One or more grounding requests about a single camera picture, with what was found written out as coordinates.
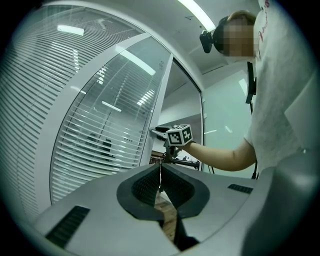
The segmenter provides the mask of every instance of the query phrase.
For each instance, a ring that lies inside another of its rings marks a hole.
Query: fluorescent light
[[[200,21],[200,23],[205,27],[206,30],[212,31],[216,28],[215,24],[205,13],[204,10],[194,1],[194,0],[178,0],[183,4],[193,15]]]
[[[213,133],[213,132],[216,132],[217,130],[210,130],[210,131],[207,131],[205,132],[204,134],[209,134],[209,133]]]
[[[117,108],[117,107],[115,107],[115,106],[112,106],[112,105],[110,105],[110,104],[108,104],[108,103],[106,103],[106,102],[104,102],[104,101],[102,101],[102,104],[103,104],[103,105],[106,105],[106,106],[108,106],[108,107],[110,107],[110,108],[112,108],[112,109],[114,109],[114,110],[116,110],[116,111],[121,112],[121,109],[120,109],[120,108]]]
[[[85,30],[83,28],[79,28],[79,27],[75,27],[75,26],[67,26],[67,25],[58,25],[57,30],[62,31],[62,32],[80,35],[80,36],[83,36],[84,32],[85,32]]]
[[[128,52],[127,50],[123,50],[122,52],[120,52],[120,54],[123,57],[126,57],[128,60],[132,61],[134,64],[136,64],[137,66],[139,66],[140,68],[142,68],[144,71],[146,71],[149,75],[153,76],[156,71],[151,68],[148,64],[146,64],[145,62],[143,62],[141,59],[139,59],[138,57],[134,56],[131,52]]]

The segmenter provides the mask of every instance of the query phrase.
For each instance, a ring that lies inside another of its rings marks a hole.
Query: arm
[[[224,171],[240,171],[256,162],[255,149],[245,139],[235,150],[210,148],[194,142],[182,149],[200,162]]]

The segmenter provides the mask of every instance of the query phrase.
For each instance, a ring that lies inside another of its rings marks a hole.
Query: gray machine
[[[57,245],[52,255],[60,248],[80,256],[265,255],[292,232],[317,192],[318,155],[299,152],[258,180],[166,163],[138,167],[86,183],[47,209],[34,227]],[[174,243],[154,208],[160,176],[177,209]]]

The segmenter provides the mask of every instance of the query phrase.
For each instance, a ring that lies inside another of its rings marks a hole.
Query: man
[[[209,148],[190,142],[183,150],[225,171],[240,171],[258,162],[258,171],[300,150],[285,111],[311,77],[318,75],[308,43],[294,21],[272,0],[259,0],[255,17],[237,11],[215,29],[214,47],[225,56],[255,57],[256,98],[251,126],[236,149]]]

